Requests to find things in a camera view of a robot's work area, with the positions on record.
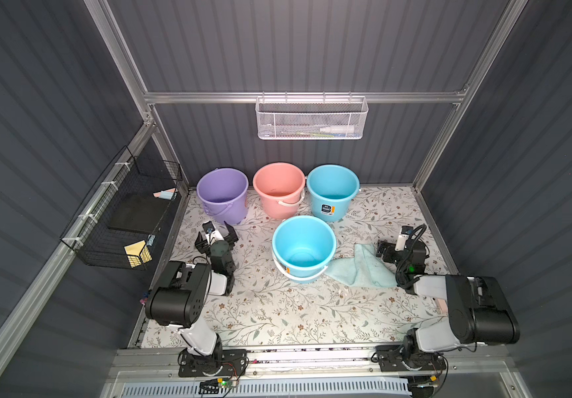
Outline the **blue bucket with label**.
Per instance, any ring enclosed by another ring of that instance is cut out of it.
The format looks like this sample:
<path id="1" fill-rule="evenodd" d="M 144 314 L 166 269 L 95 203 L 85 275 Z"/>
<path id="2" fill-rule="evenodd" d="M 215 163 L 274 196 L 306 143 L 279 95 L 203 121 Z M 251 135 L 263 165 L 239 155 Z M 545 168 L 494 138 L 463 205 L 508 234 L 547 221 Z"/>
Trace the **blue bucket with label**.
<path id="1" fill-rule="evenodd" d="M 340 165 L 325 164 L 315 167 L 307 175 L 312 215 L 324 222 L 337 222 L 360 192 L 360 181 L 352 170 Z"/>

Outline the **pink plastic bucket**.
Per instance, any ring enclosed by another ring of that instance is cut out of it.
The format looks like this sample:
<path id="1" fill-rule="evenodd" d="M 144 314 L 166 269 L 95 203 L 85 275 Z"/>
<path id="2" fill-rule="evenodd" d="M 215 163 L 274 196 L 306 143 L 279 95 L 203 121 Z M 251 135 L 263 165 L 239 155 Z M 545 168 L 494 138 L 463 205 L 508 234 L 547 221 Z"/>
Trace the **pink plastic bucket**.
<path id="1" fill-rule="evenodd" d="M 305 197 L 305 185 L 303 171 L 288 163 L 267 164 L 253 178 L 264 212 L 277 220 L 296 215 Z"/>

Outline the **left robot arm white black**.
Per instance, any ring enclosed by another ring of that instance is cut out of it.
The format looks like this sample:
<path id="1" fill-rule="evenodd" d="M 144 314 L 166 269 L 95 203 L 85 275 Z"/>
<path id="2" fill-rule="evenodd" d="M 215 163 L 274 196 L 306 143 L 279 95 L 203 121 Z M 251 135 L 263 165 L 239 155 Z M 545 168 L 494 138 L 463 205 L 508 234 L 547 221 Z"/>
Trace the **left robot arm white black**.
<path id="1" fill-rule="evenodd" d="M 233 249 L 239 237 L 229 223 L 221 235 L 213 222 L 202 225 L 195 247 L 200 255 L 193 262 L 169 261 L 145 301 L 145 315 L 159 325 L 180 333 L 191 355 L 213 357 L 221 339 L 202 318 L 211 296 L 230 295 L 237 269 Z"/>

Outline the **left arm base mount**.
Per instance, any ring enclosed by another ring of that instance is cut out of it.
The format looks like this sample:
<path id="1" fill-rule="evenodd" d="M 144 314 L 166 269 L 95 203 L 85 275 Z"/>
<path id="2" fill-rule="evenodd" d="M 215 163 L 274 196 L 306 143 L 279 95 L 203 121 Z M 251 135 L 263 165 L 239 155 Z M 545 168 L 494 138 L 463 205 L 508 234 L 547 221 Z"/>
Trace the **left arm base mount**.
<path id="1" fill-rule="evenodd" d="M 215 350 L 210 356 L 180 352 L 177 358 L 179 377 L 237 377 L 245 373 L 249 365 L 248 353 L 244 349 Z"/>

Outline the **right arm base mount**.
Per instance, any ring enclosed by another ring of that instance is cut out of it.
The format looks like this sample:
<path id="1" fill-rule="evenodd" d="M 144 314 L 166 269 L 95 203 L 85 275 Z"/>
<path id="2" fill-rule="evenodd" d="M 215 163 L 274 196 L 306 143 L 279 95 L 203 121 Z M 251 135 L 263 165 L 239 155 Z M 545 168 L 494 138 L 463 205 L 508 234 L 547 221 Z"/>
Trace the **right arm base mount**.
<path id="1" fill-rule="evenodd" d="M 435 371 L 440 373 L 448 368 L 445 358 L 438 353 L 423 353 L 403 344 L 380 345 L 370 357 L 378 364 L 380 371 Z"/>

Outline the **light green cloth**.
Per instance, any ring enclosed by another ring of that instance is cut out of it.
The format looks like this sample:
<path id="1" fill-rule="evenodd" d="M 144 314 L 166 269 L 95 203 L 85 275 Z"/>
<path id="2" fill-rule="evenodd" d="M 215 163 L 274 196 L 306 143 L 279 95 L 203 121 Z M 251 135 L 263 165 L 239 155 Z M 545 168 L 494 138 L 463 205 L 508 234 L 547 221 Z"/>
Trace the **light green cloth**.
<path id="1" fill-rule="evenodd" d="M 355 244 L 354 256 L 332 260 L 325 275 L 349 287 L 391 289 L 398 286 L 395 273 L 375 255 L 372 244 Z"/>

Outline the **purple plastic bucket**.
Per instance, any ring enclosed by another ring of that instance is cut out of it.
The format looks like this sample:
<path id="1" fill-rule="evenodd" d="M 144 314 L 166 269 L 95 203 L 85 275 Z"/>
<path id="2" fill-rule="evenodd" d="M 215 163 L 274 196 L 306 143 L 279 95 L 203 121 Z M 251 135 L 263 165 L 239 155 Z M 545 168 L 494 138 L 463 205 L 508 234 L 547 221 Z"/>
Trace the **purple plastic bucket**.
<path id="1" fill-rule="evenodd" d="M 219 168 L 204 175 L 196 193 L 209 217 L 220 224 L 238 225 L 248 214 L 249 180 L 234 168 Z"/>

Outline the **blue bucket white handle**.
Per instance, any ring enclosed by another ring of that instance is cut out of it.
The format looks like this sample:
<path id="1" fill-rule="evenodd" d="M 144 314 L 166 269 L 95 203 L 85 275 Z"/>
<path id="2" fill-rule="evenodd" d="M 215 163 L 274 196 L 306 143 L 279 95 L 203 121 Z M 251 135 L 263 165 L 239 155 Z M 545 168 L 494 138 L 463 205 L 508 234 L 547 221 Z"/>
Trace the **blue bucket white handle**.
<path id="1" fill-rule="evenodd" d="M 289 280 L 305 285 L 318 280 L 327 271 L 337 250 L 337 238 L 323 220 L 296 216 L 278 225 L 271 248 L 277 271 Z"/>

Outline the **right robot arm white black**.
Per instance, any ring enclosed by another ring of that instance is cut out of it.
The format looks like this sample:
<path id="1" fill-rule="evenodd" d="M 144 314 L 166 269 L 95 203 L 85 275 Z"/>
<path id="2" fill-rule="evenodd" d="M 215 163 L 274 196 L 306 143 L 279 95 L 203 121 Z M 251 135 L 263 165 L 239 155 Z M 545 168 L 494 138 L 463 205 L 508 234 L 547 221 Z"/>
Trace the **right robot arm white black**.
<path id="1" fill-rule="evenodd" d="M 397 350 L 405 362 L 426 354 L 437 354 L 479 344 L 509 345 L 520 340 L 521 328 L 501 286 L 493 277 L 428 275 L 426 250 L 415 251 L 421 240 L 408 240 L 403 250 L 381 240 L 376 256 L 396 266 L 397 286 L 405 293 L 440 299 L 447 313 L 437 323 L 412 328 Z M 418 265 L 413 260 L 419 259 Z"/>

